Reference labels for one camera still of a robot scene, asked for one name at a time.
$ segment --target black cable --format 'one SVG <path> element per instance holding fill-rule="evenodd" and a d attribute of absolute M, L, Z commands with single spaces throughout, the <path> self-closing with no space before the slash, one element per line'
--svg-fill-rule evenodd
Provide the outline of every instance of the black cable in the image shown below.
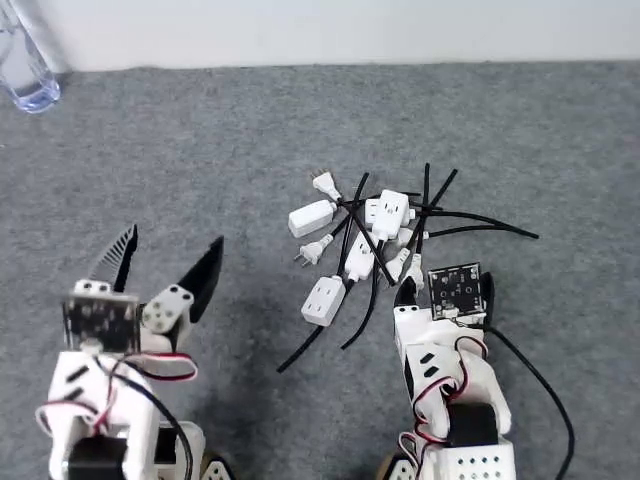
<path fill-rule="evenodd" d="M 282 362 L 282 364 L 276 369 L 276 371 L 278 373 L 282 373 L 287 368 L 289 368 L 291 364 L 295 362 L 298 358 L 300 358 L 300 356 L 307 350 L 307 348 L 309 348 L 311 344 L 315 342 L 316 338 L 318 338 L 318 336 L 322 333 L 323 330 L 324 330 L 324 327 L 321 325 L 318 325 L 313 330 L 313 332 L 311 332 L 311 335 L 309 335 L 307 339 L 302 343 L 302 345 L 300 345 L 298 349 L 295 352 L 293 352 L 291 356 L 289 356 L 289 358 L 287 358 L 284 362 Z"/>
<path fill-rule="evenodd" d="M 475 232 L 478 230 L 493 230 L 493 231 L 504 231 L 511 232 L 521 235 L 521 233 L 517 230 L 514 230 L 511 227 L 499 226 L 499 225 L 466 225 L 464 227 L 455 227 L 455 228 L 447 228 L 446 230 L 438 230 L 437 232 L 429 232 L 429 238 L 437 238 L 442 237 L 444 235 L 451 235 L 453 233 L 461 233 L 461 232 Z"/>
<path fill-rule="evenodd" d="M 525 357 L 524 354 L 520 350 L 518 350 L 518 347 L 516 347 L 507 337 L 505 337 L 504 334 L 502 334 L 502 332 L 500 332 L 499 330 L 497 330 L 495 327 L 492 327 L 492 326 L 485 326 L 482 328 L 485 332 L 492 333 L 496 337 L 498 337 L 502 341 L 502 343 L 504 343 L 509 348 L 509 350 L 511 350 L 515 354 L 515 356 L 518 357 L 518 359 L 524 364 L 524 366 L 529 369 L 529 371 L 533 374 L 534 377 L 536 377 L 536 379 L 547 391 L 547 393 L 549 394 L 553 402 L 556 404 L 556 407 L 558 408 L 558 411 L 562 416 L 562 420 L 564 420 L 564 424 L 567 427 L 567 434 L 569 437 L 568 444 L 567 444 L 567 454 L 565 455 L 564 460 L 562 461 L 562 465 L 560 466 L 560 470 L 556 475 L 556 480 L 563 479 L 565 473 L 567 473 L 567 470 L 569 469 L 569 464 L 571 464 L 571 460 L 573 458 L 576 438 L 575 438 L 575 432 L 573 430 L 573 425 L 571 423 L 571 419 L 569 418 L 569 414 L 567 413 L 567 410 L 564 408 L 564 405 L 562 404 L 562 400 L 560 400 L 560 397 L 558 396 L 558 394 L 553 390 L 551 385 L 549 385 L 549 382 L 547 382 L 547 380 L 542 376 L 542 374 L 538 371 L 538 369 L 533 366 L 533 364 L 527 359 L 527 357 Z"/>
<path fill-rule="evenodd" d="M 349 292 L 353 288 L 354 284 L 355 282 L 353 280 L 347 281 L 347 283 L 345 284 L 344 298 L 347 298 L 347 295 L 349 295 Z M 298 349 L 289 356 L 289 358 L 287 358 L 284 362 L 282 362 L 282 364 L 276 369 L 276 371 L 278 373 L 282 373 L 287 368 L 289 368 L 293 364 L 293 362 L 295 362 L 298 358 L 300 358 L 302 354 L 311 346 L 311 344 L 316 341 L 316 339 L 320 336 L 320 334 L 324 329 L 325 327 L 318 325 L 307 337 L 307 339 L 302 343 L 302 345 L 300 345 Z"/>
<path fill-rule="evenodd" d="M 431 166 L 429 162 L 424 164 L 424 184 L 422 187 L 422 205 L 424 207 L 429 206 L 429 174 L 430 174 Z M 424 226 L 427 223 L 427 216 L 423 215 L 420 220 L 418 220 L 418 239 L 416 240 L 416 253 L 422 253 L 422 244 L 424 243 Z"/>
<path fill-rule="evenodd" d="M 444 183 L 440 187 L 440 190 L 438 190 L 436 192 L 436 195 L 433 197 L 433 200 L 431 200 L 431 202 L 429 203 L 428 212 L 421 212 L 421 213 L 432 213 L 433 212 L 433 207 L 438 205 L 438 202 L 440 201 L 442 196 L 445 194 L 445 192 L 449 188 L 449 185 L 451 185 L 451 182 L 453 182 L 453 179 L 456 178 L 457 174 L 458 174 L 458 169 L 454 168 L 453 170 L 451 170 L 451 173 L 449 174 L 447 179 L 444 181 Z M 418 232 L 420 230 L 423 230 L 423 229 L 424 229 L 424 223 L 422 223 L 422 225 L 421 225 L 421 222 L 418 221 L 418 225 L 413 230 L 413 233 L 411 234 L 411 238 L 409 239 L 409 242 L 407 243 L 407 245 L 405 247 L 407 250 L 411 250 L 411 247 L 413 247 L 413 244 L 415 243 L 416 239 L 418 238 Z"/>
<path fill-rule="evenodd" d="M 342 220 L 340 220 L 340 223 L 336 226 L 336 228 L 331 230 L 330 235 L 332 237 L 335 237 L 336 235 L 338 235 L 342 231 L 342 229 L 347 226 L 348 221 L 349 221 L 349 215 L 347 215 Z"/>
<path fill-rule="evenodd" d="M 491 225 L 495 225 L 497 227 L 508 227 L 512 229 L 511 231 L 513 231 L 514 233 L 517 233 L 519 235 L 524 235 L 525 237 L 534 238 L 534 239 L 540 238 L 540 236 L 537 233 L 529 232 L 527 230 L 523 230 L 522 228 L 516 227 L 515 225 L 510 225 L 508 223 L 501 222 L 500 220 L 496 220 L 495 218 L 485 217 L 484 215 L 478 215 L 475 213 L 454 212 L 449 210 L 442 210 L 439 212 L 429 210 L 426 213 L 427 215 L 432 217 L 457 217 L 457 218 L 468 218 L 470 220 L 478 220 L 480 222 L 490 223 Z"/>
<path fill-rule="evenodd" d="M 176 417 L 173 416 L 173 414 L 158 399 L 158 397 L 156 397 L 153 393 L 151 393 L 149 390 L 147 390 L 144 386 L 142 386 L 139 383 L 134 382 L 133 380 L 130 380 L 129 378 L 127 378 L 127 377 L 125 377 L 123 375 L 120 375 L 118 373 L 106 371 L 97 358 L 95 358 L 95 361 L 98 364 L 98 366 L 100 367 L 100 369 L 106 375 L 108 375 L 109 377 L 117 378 L 118 380 L 122 381 L 127 387 L 131 388 L 132 390 L 135 390 L 140 395 L 145 397 L 167 419 L 167 421 L 169 422 L 171 427 L 176 431 L 176 435 L 180 439 L 180 443 L 182 443 L 182 448 L 184 448 L 184 454 L 185 454 L 185 457 L 186 457 L 186 470 L 185 470 L 184 478 L 185 478 L 185 480 L 191 480 L 191 473 L 193 472 L 193 453 L 191 451 L 191 444 L 189 443 L 189 439 L 187 438 L 186 433 L 184 433 L 184 430 L 183 430 L 182 426 L 180 425 L 180 422 L 178 422 L 178 420 L 176 419 Z"/>
<path fill-rule="evenodd" d="M 356 194 L 353 197 L 353 203 L 355 205 L 357 205 L 356 209 L 355 209 L 355 215 L 358 214 L 358 209 L 360 208 L 360 206 L 358 205 L 358 202 L 360 201 L 360 195 L 362 194 L 362 189 L 364 188 L 364 184 L 367 183 L 367 178 L 369 178 L 369 172 L 364 172 L 364 175 L 362 175 L 362 178 L 360 179 L 360 183 L 358 184 L 358 188 L 356 189 Z M 353 219 L 354 216 L 351 211 L 349 211 L 349 208 L 351 207 L 347 207 L 346 205 L 343 204 L 343 206 L 347 209 L 347 211 L 349 212 L 349 216 L 347 217 L 347 228 L 344 231 L 344 237 L 342 238 L 342 248 L 340 250 L 340 261 L 338 262 L 338 271 L 336 272 L 336 275 L 338 275 L 339 277 L 342 276 L 342 274 L 344 273 L 344 265 L 347 261 L 347 254 L 349 253 L 349 238 L 351 237 L 351 225 L 353 223 Z"/>
<path fill-rule="evenodd" d="M 384 242 L 378 242 L 378 248 L 382 249 L 382 245 Z M 376 298 L 378 296 L 378 268 L 374 265 L 373 271 L 371 272 L 373 277 L 371 278 L 371 296 L 369 297 L 369 306 L 367 307 L 367 313 L 365 313 L 364 318 L 362 319 L 362 323 L 358 327 L 358 330 L 351 336 L 349 340 L 344 342 L 344 344 L 340 347 L 342 350 L 346 350 L 351 345 L 355 343 L 355 341 L 362 335 L 364 329 L 367 328 L 367 324 L 371 319 L 371 315 L 373 314 L 373 309 L 376 305 Z"/>

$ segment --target plastic bottle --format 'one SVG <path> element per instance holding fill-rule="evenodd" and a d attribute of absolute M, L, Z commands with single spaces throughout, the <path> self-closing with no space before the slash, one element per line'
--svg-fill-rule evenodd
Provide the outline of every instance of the plastic bottle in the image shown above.
<path fill-rule="evenodd" d="M 0 85 L 16 106 L 43 112 L 60 98 L 60 86 L 8 0 L 0 0 Z"/>

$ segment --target white wall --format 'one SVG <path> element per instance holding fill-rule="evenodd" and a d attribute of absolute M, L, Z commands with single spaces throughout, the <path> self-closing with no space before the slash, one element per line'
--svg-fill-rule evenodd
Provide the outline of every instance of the white wall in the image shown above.
<path fill-rule="evenodd" d="M 57 69 L 640 58 L 640 0 L 13 0 Z"/>

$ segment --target circuit board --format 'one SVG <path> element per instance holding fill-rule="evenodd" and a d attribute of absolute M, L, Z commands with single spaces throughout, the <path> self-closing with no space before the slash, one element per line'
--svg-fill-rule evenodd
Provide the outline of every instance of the circuit board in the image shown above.
<path fill-rule="evenodd" d="M 427 277 L 434 320 L 484 312 L 479 263 L 431 270 Z"/>
<path fill-rule="evenodd" d="M 70 294 L 62 304 L 67 346 L 84 342 L 101 345 L 109 353 L 140 350 L 138 299 L 128 295 Z"/>

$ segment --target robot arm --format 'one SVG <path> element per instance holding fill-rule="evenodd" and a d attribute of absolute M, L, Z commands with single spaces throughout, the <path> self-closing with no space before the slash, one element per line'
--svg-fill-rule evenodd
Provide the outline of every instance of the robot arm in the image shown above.
<path fill-rule="evenodd" d="M 477 264 L 429 272 L 431 308 L 417 305 L 410 277 L 396 297 L 395 341 L 415 416 L 413 432 L 403 436 L 412 440 L 407 453 L 418 480 L 497 478 L 496 472 L 515 479 L 513 446 L 504 438 L 511 412 L 479 328 L 486 317 L 479 277 Z M 443 278 L 448 287 L 433 285 Z"/>
<path fill-rule="evenodd" d="M 124 379 L 152 395 L 145 371 L 130 362 L 155 359 L 163 365 L 164 360 L 188 357 L 175 352 L 211 299 L 223 239 L 211 244 L 178 283 L 147 304 L 122 293 L 136 245 L 133 226 L 103 252 L 90 279 L 77 282 L 63 302 L 68 351 L 59 355 L 48 401 L 36 413 L 53 440 L 53 480 L 98 473 L 108 479 L 155 480 L 162 471 L 163 478 L 178 479 L 187 471 L 187 455 L 174 429 L 163 425 L 156 405 Z M 190 478 L 199 478 L 204 435 L 190 422 L 179 424 L 193 459 Z"/>

